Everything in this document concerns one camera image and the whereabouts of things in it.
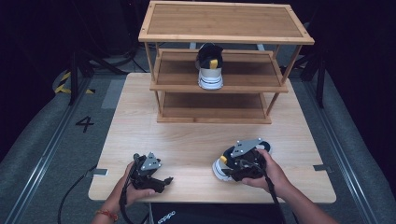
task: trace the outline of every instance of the black stand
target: black stand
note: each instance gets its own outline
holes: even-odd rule
[[[121,71],[120,69],[114,67],[105,60],[96,57],[95,55],[89,53],[86,50],[80,49],[74,51],[71,57],[71,96],[69,105],[72,105],[78,97],[78,69],[83,77],[92,77],[93,69],[89,61],[93,60],[99,63],[104,68],[110,70],[116,75],[127,75],[127,72]]]
[[[313,52],[305,55],[303,58],[297,60],[294,63],[293,68],[299,67],[306,63],[303,72],[300,74],[302,81],[312,81],[315,73],[318,72],[318,83],[317,83],[317,102],[320,108],[323,108],[323,86],[324,86],[324,75],[326,70],[326,63],[324,60],[325,49],[313,50]]]

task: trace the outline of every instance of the bracelet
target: bracelet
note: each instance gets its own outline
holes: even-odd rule
[[[111,214],[110,211],[105,210],[105,209],[100,209],[96,211],[96,214],[102,214],[105,216],[110,217],[111,219],[114,220],[114,222],[116,222],[117,220],[119,220],[119,216],[117,214]]]

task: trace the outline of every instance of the shelf tier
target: shelf tier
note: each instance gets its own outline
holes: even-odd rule
[[[263,93],[163,91],[158,122],[270,124]]]
[[[195,59],[198,49],[159,49],[151,91],[200,93],[288,92],[282,84],[279,65],[272,51],[232,50],[222,52],[223,87],[208,91],[198,86]]]

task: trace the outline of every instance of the adidas text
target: adidas text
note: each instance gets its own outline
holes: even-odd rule
[[[172,212],[169,213],[168,215],[164,216],[163,218],[161,218],[161,219],[158,221],[158,224],[164,223],[166,220],[168,220],[168,219],[170,219],[172,216],[174,216],[175,213],[176,213],[175,211],[172,211]]]

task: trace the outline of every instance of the top shelf board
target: top shelf board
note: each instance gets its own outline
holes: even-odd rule
[[[290,5],[151,1],[141,42],[313,45]]]

